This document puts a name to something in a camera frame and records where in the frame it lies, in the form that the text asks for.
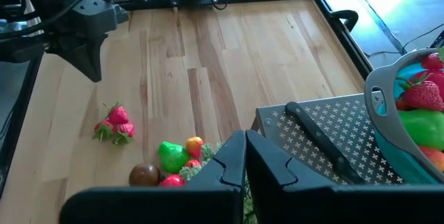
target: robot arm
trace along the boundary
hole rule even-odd
[[[108,31],[128,20],[128,13],[112,0],[30,0],[35,12],[24,14],[24,1],[0,0],[0,19],[14,24],[39,17],[41,23],[0,33],[0,61],[26,62],[53,53],[100,81],[101,45]],[[40,30],[44,32],[32,35]]]

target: blue plastic basket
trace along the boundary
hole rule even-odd
[[[403,82],[395,80],[395,77],[409,79],[414,74],[424,71],[419,62],[424,55],[433,52],[436,52],[436,49],[408,53],[395,64],[374,70],[366,80],[366,105],[375,125],[375,141],[393,170],[409,184],[444,182],[444,175],[411,140],[395,107],[395,99],[403,92],[399,86]],[[384,95],[384,104],[377,110],[374,110],[371,96],[375,88],[381,90]]]

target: green pepper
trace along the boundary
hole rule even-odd
[[[405,129],[419,145],[444,150],[444,113],[431,110],[399,111]]]

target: knife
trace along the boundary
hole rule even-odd
[[[314,142],[333,164],[333,171],[352,184],[365,184],[358,173],[352,168],[344,154],[330,141],[328,136],[318,127],[311,117],[296,102],[285,105],[285,114],[294,117],[306,135]]]

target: basket handle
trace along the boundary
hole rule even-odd
[[[436,49],[421,49],[412,53],[408,53],[401,57],[394,64],[380,67],[372,71],[367,79],[364,88],[364,99],[367,105],[367,111],[373,120],[373,125],[386,141],[393,144],[395,147],[410,154],[420,165],[439,183],[444,183],[444,173],[439,171],[429,159],[421,152],[419,147],[410,138],[407,130],[403,128],[394,128],[393,126],[404,126],[398,116],[396,110],[395,97],[393,94],[395,77],[401,68],[420,62],[420,59],[429,53],[436,52]],[[373,107],[373,90],[379,89],[384,97],[384,104],[386,108],[385,114],[379,114],[375,107]]]

